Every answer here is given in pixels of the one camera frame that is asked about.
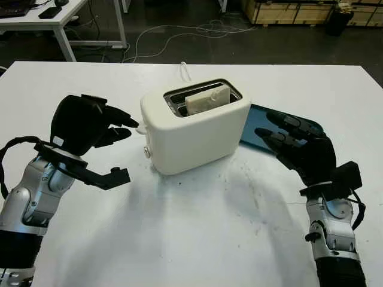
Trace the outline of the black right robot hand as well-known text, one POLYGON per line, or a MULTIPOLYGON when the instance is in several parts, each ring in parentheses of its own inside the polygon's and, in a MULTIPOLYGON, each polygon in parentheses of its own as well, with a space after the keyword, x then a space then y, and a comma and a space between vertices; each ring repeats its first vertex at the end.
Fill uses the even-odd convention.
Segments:
POLYGON ((285 133, 256 128, 254 133, 289 170, 296 171, 306 186, 327 182, 336 168, 333 144, 327 135, 307 120, 282 112, 268 112, 266 118, 285 133))

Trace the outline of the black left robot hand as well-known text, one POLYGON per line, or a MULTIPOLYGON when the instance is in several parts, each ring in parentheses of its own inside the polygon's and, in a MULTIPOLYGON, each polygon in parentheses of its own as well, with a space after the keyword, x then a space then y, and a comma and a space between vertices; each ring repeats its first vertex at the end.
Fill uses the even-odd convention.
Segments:
POLYGON ((50 142, 76 156, 90 148, 112 145, 131 136, 139 123, 130 114, 107 104, 101 97, 68 95, 51 122, 50 142))

